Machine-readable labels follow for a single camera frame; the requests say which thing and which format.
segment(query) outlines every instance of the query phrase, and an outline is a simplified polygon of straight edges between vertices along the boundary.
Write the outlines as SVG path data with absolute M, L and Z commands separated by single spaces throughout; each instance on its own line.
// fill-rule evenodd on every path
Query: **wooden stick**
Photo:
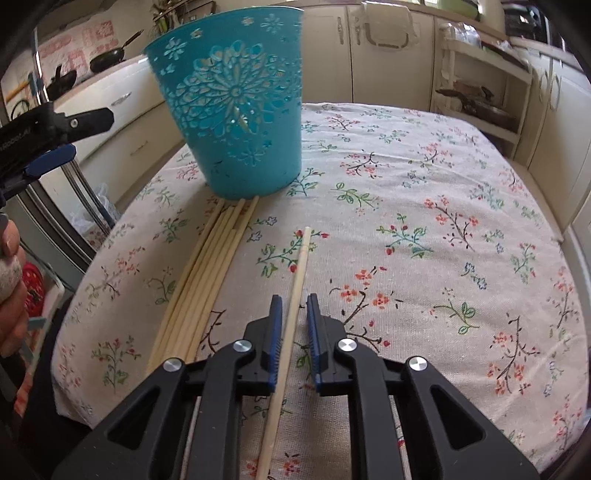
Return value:
M 228 220 L 232 216 L 233 210 L 234 210 L 233 207 L 229 207 L 223 213 L 223 215 L 218 219 L 216 226 L 214 227 L 214 231 L 212 232 L 213 235 L 210 234 L 210 237 L 212 237 L 212 240 L 211 240 L 209 246 L 207 247 L 207 251 L 203 254 L 202 261 L 199 262 L 199 265 L 197 265 L 197 263 L 196 263 L 196 265 L 193 267 L 193 271 L 191 272 L 191 277 L 193 277 L 193 278 L 191 279 L 191 282 L 189 285 L 185 285 L 185 290 L 187 290 L 187 288 L 189 290 L 187 292 L 187 295 L 185 296 L 183 303 L 178 304 L 178 307 L 180 310 L 174 320 L 174 325 L 173 325 L 172 331 L 170 333 L 170 337 L 167 339 L 167 342 L 164 344 L 163 354 L 160 358 L 161 362 L 163 362 L 164 360 L 166 360 L 167 358 L 169 358 L 171 356 L 173 347 L 174 347 L 175 343 L 177 342 L 177 339 L 178 339 L 179 334 L 181 332 L 181 327 L 183 325 L 183 320 L 185 317 L 184 314 L 187 311 L 187 309 L 189 308 L 187 305 L 187 302 L 191 299 L 190 292 L 192 291 L 192 289 L 194 289 L 194 287 L 201 280 L 201 277 L 199 277 L 198 275 L 203 272 L 204 266 L 207 265 L 207 263 L 209 262 L 211 256 L 213 255 L 213 251 L 216 248 L 216 244 L 220 243 L 220 238 L 222 237 L 223 231 L 226 228 L 226 225 L 228 224 Z
M 224 213 L 218 217 L 215 225 L 213 226 L 212 231 L 207 236 L 207 240 L 205 240 L 205 244 L 203 245 L 203 248 L 201 249 L 201 252 L 199 253 L 199 256 L 197 257 L 197 260 L 196 260 L 196 262 L 193 266 L 193 269 L 191 270 L 191 273 L 189 275 L 189 279 L 185 283 L 183 291 L 181 292 L 181 295 L 180 295 L 179 299 L 177 300 L 177 304 L 175 305 L 173 313 L 170 317 L 170 320 L 168 321 L 168 325 L 166 327 L 166 330 L 164 331 L 164 335 L 163 335 L 162 339 L 160 340 L 160 345 L 158 347 L 158 351 L 156 352 L 156 354 L 154 356 L 154 363 L 152 364 L 152 368 L 156 368 L 160 363 L 162 363 L 167 358 L 165 355 L 165 351 L 166 351 L 167 345 L 170 341 L 170 337 L 174 332 L 175 325 L 178 322 L 179 311 L 181 310 L 183 303 L 185 301 L 185 298 L 187 297 L 187 290 L 190 288 L 190 286 L 193 283 L 195 273 L 199 269 L 199 265 L 201 264 L 201 261 L 202 261 L 204 255 L 207 255 L 207 252 L 211 251 L 211 244 L 212 244 L 213 238 L 216 237 L 217 232 L 220 229 L 220 225 L 221 225 L 225 215 L 226 214 Z
M 190 299 L 189 310 L 184 317 L 181 326 L 182 335 L 179 335 L 174 343 L 174 347 L 172 353 L 175 355 L 179 355 L 180 358 L 184 358 L 189 345 L 191 344 L 191 339 L 193 338 L 193 334 L 195 333 L 195 329 L 197 328 L 196 321 L 199 319 L 201 312 L 203 311 L 203 305 L 207 300 L 207 296 L 211 291 L 213 280 L 215 279 L 215 272 L 217 272 L 222 264 L 223 257 L 221 256 L 222 248 L 228 248 L 230 243 L 228 241 L 228 236 L 238 219 L 238 215 L 244 206 L 244 200 L 240 200 L 236 209 L 233 210 L 232 216 L 230 217 L 228 223 L 224 227 L 222 235 L 219 241 L 216 242 L 214 245 L 214 250 L 212 252 L 211 258 L 207 264 L 204 262 L 203 272 L 198 273 L 195 280 L 199 280 L 195 289 L 190 292 L 190 295 L 187 297 L 187 301 Z
M 277 373 L 277 386 L 275 393 L 269 400 L 269 410 L 267 411 L 267 424 L 265 425 L 265 434 L 263 435 L 261 454 L 258 460 L 258 469 L 256 480 L 267 480 L 271 459 L 273 457 L 273 448 L 277 438 L 277 429 L 281 416 L 281 406 L 285 396 L 285 387 L 287 385 L 287 373 L 290 367 L 291 351 L 293 349 L 294 337 L 296 335 L 297 315 L 300 309 L 301 292 L 304 287 L 304 278 L 306 276 L 306 265 L 308 262 L 308 251 L 310 249 L 310 238 L 312 230 L 309 226 L 304 230 L 304 238 L 300 247 L 300 255 L 297 261 L 297 271 L 293 288 L 291 289 L 290 306 L 287 311 L 287 320 L 285 321 L 285 331 L 279 357 L 279 370 Z
M 242 222 L 238 226 L 236 230 L 236 236 L 232 241 L 232 246 L 228 249 L 226 256 L 223 260 L 222 266 L 220 267 L 219 271 L 217 272 L 217 276 L 213 283 L 213 287 L 211 292 L 209 293 L 209 297 L 207 298 L 207 302 L 203 307 L 203 311 L 201 313 L 201 318 L 197 324 L 197 329 L 195 334 L 193 335 L 193 340 L 191 341 L 191 345 L 187 354 L 185 355 L 186 362 L 192 362 L 195 356 L 197 355 L 197 349 L 199 348 L 199 344 L 201 343 L 201 338 L 203 337 L 203 332 L 205 331 L 205 327 L 207 326 L 207 321 L 209 320 L 209 316 L 211 315 L 211 311 L 215 301 L 217 299 L 217 295 L 219 294 L 220 289 L 222 288 L 222 284 L 224 278 L 226 278 L 226 273 L 228 273 L 228 269 L 230 268 L 230 264 L 232 263 L 232 259 L 236 254 L 236 250 L 240 245 L 240 241 L 242 239 L 242 235 L 246 231 L 246 227 L 248 226 L 248 222 L 251 221 L 252 214 L 255 211 L 256 204 L 258 203 L 259 197 L 254 197 L 251 201 L 251 204 L 248 207 L 248 210 L 244 214 L 244 218 Z
M 149 375 L 150 373 L 152 373 L 157 367 L 157 365 L 154 365 L 154 361 L 155 361 L 155 357 L 157 356 L 157 352 L 160 349 L 161 341 L 164 337 L 164 332 L 168 328 L 170 318 L 171 318 L 173 311 L 176 307 L 178 299 L 181 296 L 181 292 L 183 291 L 185 283 L 187 282 L 187 279 L 189 278 L 189 274 L 191 273 L 191 270 L 193 269 L 193 266 L 195 265 L 195 262 L 197 261 L 197 257 L 201 253 L 201 250 L 204 247 L 207 237 L 211 233 L 213 226 L 215 225 L 215 223 L 217 221 L 217 218 L 219 217 L 220 213 L 222 213 L 223 204 L 224 204 L 223 199 L 219 199 L 217 201 L 217 205 L 216 205 L 211 217 L 209 218 L 209 220 L 205 224 L 205 227 L 203 228 L 201 235 L 199 235 L 199 239 L 197 240 L 197 244 L 193 248 L 193 252 L 191 253 L 191 257 L 189 258 L 187 265 L 185 265 L 185 268 L 183 270 L 183 273 L 181 274 L 181 277 L 177 281 L 177 284 L 174 288 L 173 297 L 168 302 L 168 306 L 166 307 L 166 311 L 164 312 L 164 318 L 162 319 L 162 322 L 160 323 L 160 328 L 158 329 L 158 333 L 156 335 L 156 340 L 154 342 L 154 346 L 152 347 L 152 352 L 150 354 L 150 359 L 148 360 L 148 366 L 146 368 L 146 376 Z
M 231 210 L 230 210 L 230 212 L 228 212 L 226 210 L 224 212 L 224 214 L 222 215 L 222 217 L 225 216 L 226 218 L 229 218 L 230 213 L 231 213 Z M 173 314 L 171 316 L 171 323 L 172 324 L 175 324 L 175 322 L 177 322 L 179 318 L 182 321 L 184 316 L 187 313 L 187 309 L 189 308 L 189 305 L 186 304 L 187 295 L 189 294 L 189 291 L 191 290 L 191 288 L 193 288 L 193 286 L 195 285 L 195 283 L 194 283 L 195 277 L 197 276 L 197 273 L 199 273 L 199 271 L 201 271 L 201 269 L 202 269 L 203 260 L 205 258 L 211 257 L 211 254 L 212 254 L 214 246 L 215 246 L 214 239 L 215 239 L 215 241 L 217 241 L 220 238 L 220 235 L 223 231 L 223 221 L 224 221 L 224 219 L 221 217 L 217 220 L 215 226 L 213 227 L 213 230 L 211 231 L 211 233 L 207 237 L 207 240 L 205 240 L 205 245 L 203 245 L 201 253 L 197 257 L 197 260 L 195 261 L 193 269 L 191 270 L 191 274 L 189 275 L 189 279 L 185 283 L 185 288 L 181 292 L 181 296 L 178 299 L 176 307 L 174 308 Z M 169 339 L 170 339 L 170 333 L 168 333 L 168 335 L 167 335 L 167 342 Z

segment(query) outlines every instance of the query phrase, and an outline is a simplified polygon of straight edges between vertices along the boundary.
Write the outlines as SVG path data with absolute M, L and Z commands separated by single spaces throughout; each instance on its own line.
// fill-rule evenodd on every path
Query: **white shelf unit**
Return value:
M 506 140 L 513 145 L 517 145 L 517 143 L 519 142 L 519 135 L 515 132 L 511 132 L 510 130 L 506 130 L 504 128 L 490 124 L 489 122 L 485 122 L 484 120 L 480 120 L 479 118 L 473 115 L 468 115 L 467 113 L 463 112 L 456 112 L 455 110 L 447 108 L 443 105 L 439 105 L 439 109 L 441 110 L 443 115 L 452 116 L 453 118 L 459 118 L 460 120 L 464 120 L 465 122 L 474 125 L 478 130 L 487 134 L 494 135 L 497 138 Z
M 482 48 L 475 47 L 466 42 L 460 40 L 452 40 L 446 38 L 443 41 L 443 48 L 445 50 L 453 50 L 463 55 L 468 55 L 473 59 L 480 60 L 484 63 L 492 65 L 493 67 L 503 70 L 503 72 L 521 80 L 522 82 L 531 83 L 531 73 L 520 69 L 517 65 L 513 65 L 510 61 L 505 60 L 500 55 L 483 50 Z
M 525 119 L 525 113 L 527 111 L 527 106 L 529 103 L 530 98 L 530 90 L 531 90 L 531 83 L 532 83 L 532 74 L 531 68 L 528 70 L 524 70 L 519 68 L 517 65 L 512 64 L 510 61 L 503 59 L 500 55 L 495 53 L 483 50 L 481 48 L 475 47 L 474 45 L 462 42 L 460 40 L 453 40 L 451 38 L 444 38 L 441 42 L 441 49 L 444 52 L 447 52 L 449 55 L 448 58 L 448 70 L 441 71 L 441 77 L 443 79 L 444 84 L 447 84 L 447 88 L 454 89 L 454 83 L 458 79 L 455 72 L 456 67 L 456 53 L 466 55 L 473 59 L 479 60 L 483 63 L 491 65 L 494 68 L 502 70 L 507 75 L 516 78 L 517 80 L 524 82 L 526 85 L 526 91 L 524 95 L 524 103 L 521 109 L 521 115 L 519 118 L 519 127 L 517 133 L 506 130 L 504 128 L 498 127 L 493 125 L 489 122 L 481 120 L 475 116 L 468 115 L 463 112 L 456 112 L 451 108 L 452 102 L 450 98 L 443 98 L 441 97 L 441 101 L 435 101 L 436 108 L 443 114 L 447 116 L 451 116 L 454 118 L 459 118 L 464 120 L 472 125 L 474 125 L 477 129 L 481 130 L 484 133 L 489 135 L 493 135 L 494 137 L 500 138 L 506 142 L 509 142 L 511 146 L 511 152 L 508 155 L 508 158 L 513 158 L 515 155 L 515 150 L 517 149 L 517 144 L 519 143 L 519 139 L 521 138 L 521 130 L 523 128 L 523 123 Z M 505 98 L 503 102 L 503 108 L 506 108 L 506 101 L 508 97 L 508 89 L 509 89 L 509 79 L 507 78 L 506 81 L 506 88 L 505 88 Z M 439 94 L 435 92 L 436 90 L 436 83 L 433 82 L 433 96 L 437 98 Z

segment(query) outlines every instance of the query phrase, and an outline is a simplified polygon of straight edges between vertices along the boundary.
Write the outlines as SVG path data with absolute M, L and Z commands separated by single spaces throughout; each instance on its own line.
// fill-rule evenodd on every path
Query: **blue flower-patterned pot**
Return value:
M 301 17 L 292 7 L 211 15 L 145 49 L 213 191 L 268 195 L 301 170 Z

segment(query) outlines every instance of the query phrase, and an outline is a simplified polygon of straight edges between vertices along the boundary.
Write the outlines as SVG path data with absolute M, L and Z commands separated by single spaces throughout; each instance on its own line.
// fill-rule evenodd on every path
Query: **metal screw cap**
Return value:
M 236 340 L 234 342 L 234 350 L 240 353 L 248 352 L 252 348 L 252 343 L 248 340 Z
M 343 338 L 342 340 L 339 340 L 338 345 L 343 352 L 352 352 L 357 348 L 357 342 L 351 338 Z
M 176 372 L 183 366 L 183 363 L 178 358 L 169 358 L 163 364 L 167 372 Z
M 427 361 L 422 356 L 414 356 L 408 361 L 408 366 L 417 372 L 425 370 L 427 365 Z

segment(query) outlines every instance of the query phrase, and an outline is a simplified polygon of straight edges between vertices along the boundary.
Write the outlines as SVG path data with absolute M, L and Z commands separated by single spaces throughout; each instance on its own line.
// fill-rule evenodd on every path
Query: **kitchen shelf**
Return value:
M 481 48 L 470 45 L 469 43 L 462 42 L 460 40 L 452 40 L 447 38 L 443 41 L 443 48 L 445 50 L 453 50 L 463 55 L 467 55 L 474 59 L 480 60 L 484 63 L 492 65 L 509 75 L 522 80 L 528 85 L 531 84 L 531 73 L 526 70 L 520 69 L 517 65 L 513 65 L 510 61 L 503 59 L 494 53 L 487 52 Z
M 510 130 L 506 130 L 504 128 L 498 127 L 496 125 L 490 124 L 489 122 L 485 122 L 475 116 L 468 115 L 463 112 L 456 112 L 450 108 L 447 108 L 443 105 L 438 105 L 437 108 L 441 111 L 443 115 L 452 116 L 453 118 L 459 118 L 460 120 L 464 120 L 469 124 L 474 125 L 478 130 L 491 134 L 494 137 L 500 138 L 502 140 L 507 140 L 508 142 L 516 145 L 519 142 L 519 135 L 511 132 Z

